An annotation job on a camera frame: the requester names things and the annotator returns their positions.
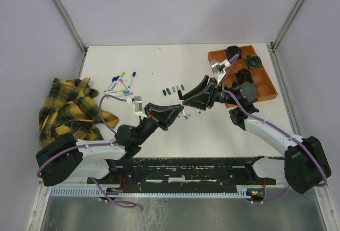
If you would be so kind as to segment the black rolled sock top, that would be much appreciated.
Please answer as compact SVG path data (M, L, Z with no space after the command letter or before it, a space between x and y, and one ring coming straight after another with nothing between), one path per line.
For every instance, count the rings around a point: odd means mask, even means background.
M229 46L225 49L225 54L227 59L231 59L232 57L234 57L236 54L238 54L238 59L242 58L242 50L240 47L233 45L233 46Z

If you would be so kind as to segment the yellow capped highlighter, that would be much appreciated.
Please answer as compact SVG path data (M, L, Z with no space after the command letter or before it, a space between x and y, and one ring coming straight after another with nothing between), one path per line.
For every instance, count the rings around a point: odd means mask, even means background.
M112 93L123 93L123 92L129 92L128 89L122 89L122 90L117 90L117 91L104 91L104 94L112 94Z

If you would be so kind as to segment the green blue rolled sock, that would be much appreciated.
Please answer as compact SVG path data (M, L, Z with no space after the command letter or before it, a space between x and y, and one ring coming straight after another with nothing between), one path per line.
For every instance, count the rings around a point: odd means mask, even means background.
M249 70L263 68L262 60L257 55L247 55L244 61Z

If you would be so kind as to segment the right aluminium frame post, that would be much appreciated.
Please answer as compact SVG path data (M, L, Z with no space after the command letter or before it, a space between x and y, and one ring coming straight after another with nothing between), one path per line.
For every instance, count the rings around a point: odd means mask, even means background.
M275 40L271 43L271 49L273 53L278 50L280 45L282 44L285 36L287 35L290 27L292 26L293 22L295 21L297 15L301 11L302 7L304 6L306 0L296 0L289 11L283 25L281 26L277 37Z

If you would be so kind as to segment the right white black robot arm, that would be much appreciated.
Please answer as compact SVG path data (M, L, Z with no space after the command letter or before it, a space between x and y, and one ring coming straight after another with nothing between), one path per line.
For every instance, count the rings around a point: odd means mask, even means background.
M228 88L218 85L216 79L209 76L182 96L183 105L199 110L212 108L217 102L235 105L229 111L233 124L261 138L280 153L281 159L258 157L250 162L244 170L248 183L272 178L300 194L315 186L326 186L332 171L320 141L314 136L304 138L279 127L255 108L257 100L257 88L253 83Z

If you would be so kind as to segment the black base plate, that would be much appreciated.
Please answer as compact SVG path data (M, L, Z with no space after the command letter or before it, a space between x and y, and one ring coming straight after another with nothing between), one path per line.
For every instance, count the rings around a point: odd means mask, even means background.
M97 182L101 185L124 185L128 192L136 187L168 190L169 184L186 183L200 190L219 186L275 185L273 178L260 178L248 163L253 158L133 158L110 161L116 169Z

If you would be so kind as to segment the aluminium frame post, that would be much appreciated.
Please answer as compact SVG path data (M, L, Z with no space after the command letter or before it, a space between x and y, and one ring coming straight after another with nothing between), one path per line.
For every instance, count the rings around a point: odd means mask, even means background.
M277 37L275 40L271 43L271 49L273 53L278 50L280 45L282 44L285 36L287 35L290 27L292 26L293 22L295 21L297 15L301 11L302 7L304 6L306 0L296 0L289 11L283 25L281 26Z
M87 47L83 43L79 32L77 31L73 20L71 19L66 7L64 6L62 0L52 0L53 4L55 5L59 15L61 16L62 20L64 21L67 29L69 30L71 36L75 40L78 48L84 54L87 51Z

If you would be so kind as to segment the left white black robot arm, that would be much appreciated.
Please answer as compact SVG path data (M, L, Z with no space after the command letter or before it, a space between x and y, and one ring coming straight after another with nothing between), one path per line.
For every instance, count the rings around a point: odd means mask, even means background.
M136 99L132 106L139 117L138 126L121 125L112 140L86 141L67 133L40 150L36 154L37 176L43 184L55 186L87 178L114 182L117 169L112 162L134 157L155 130L167 131L184 109L181 104L143 106Z

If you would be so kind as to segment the left aluminium frame post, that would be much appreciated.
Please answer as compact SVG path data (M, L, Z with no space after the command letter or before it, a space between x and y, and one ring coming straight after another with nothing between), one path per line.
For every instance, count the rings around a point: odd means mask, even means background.
M71 19L66 7L64 6L62 0L52 0L53 4L55 5L59 15L61 16L62 20L64 21L67 29L69 30L71 36L75 40L78 48L84 54L87 51L87 47L83 43L79 32L77 31L73 20Z

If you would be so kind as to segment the orange compartment tray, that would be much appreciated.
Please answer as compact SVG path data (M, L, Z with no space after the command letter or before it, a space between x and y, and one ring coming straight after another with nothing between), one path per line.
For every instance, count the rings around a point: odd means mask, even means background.
M239 48L241 57L235 62L226 77L227 87L253 82L257 87L258 101L272 100L277 97L277 91L263 66L261 58L252 45Z

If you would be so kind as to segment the yellow plaid cloth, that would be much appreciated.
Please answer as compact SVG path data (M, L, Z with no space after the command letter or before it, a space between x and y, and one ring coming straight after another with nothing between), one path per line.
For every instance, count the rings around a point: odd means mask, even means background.
M94 98L99 95L89 85L90 79L62 80L55 78L49 94L39 111L39 143L46 147L61 135L71 133L75 139L102 140L96 124L101 117L111 127L118 124L118 117L106 110L99 110Z

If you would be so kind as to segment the black orange rolled sock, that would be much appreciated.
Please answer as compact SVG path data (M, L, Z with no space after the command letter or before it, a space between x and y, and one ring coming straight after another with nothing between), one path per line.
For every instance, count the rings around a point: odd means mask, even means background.
M253 83L252 75L248 69L240 69L236 73L236 79L239 84L246 82Z

